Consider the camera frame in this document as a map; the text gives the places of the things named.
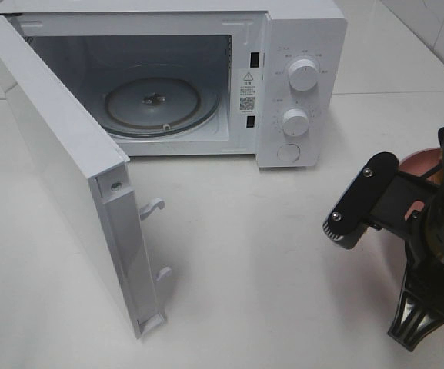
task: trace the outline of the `open microwave door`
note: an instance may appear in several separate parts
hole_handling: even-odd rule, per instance
[[[2,16],[0,84],[39,176],[136,337],[161,324],[128,156]]]

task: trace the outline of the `timer knob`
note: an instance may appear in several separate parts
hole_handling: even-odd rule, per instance
[[[283,115],[283,133],[290,137],[299,137],[309,129],[307,114],[301,109],[290,109]]]
[[[317,83],[319,67],[309,58],[295,60],[288,68],[289,82],[297,91],[310,90]]]

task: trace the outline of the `bolt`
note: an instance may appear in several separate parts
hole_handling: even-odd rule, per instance
[[[333,213],[331,213],[331,219],[333,221],[341,221],[342,220],[342,215],[341,213],[334,211]]]
[[[363,173],[363,176],[367,177],[367,178],[372,177],[374,175],[374,172],[372,171],[371,168],[364,168],[362,173]]]

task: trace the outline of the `microwave oven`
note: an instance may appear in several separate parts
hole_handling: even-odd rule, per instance
[[[136,336],[162,323],[127,163],[314,165],[346,20],[332,0],[4,0],[0,84],[35,167]]]

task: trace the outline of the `warning label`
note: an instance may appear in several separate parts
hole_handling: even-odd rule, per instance
[[[251,114],[256,110],[259,91],[259,71],[239,69],[239,110]]]

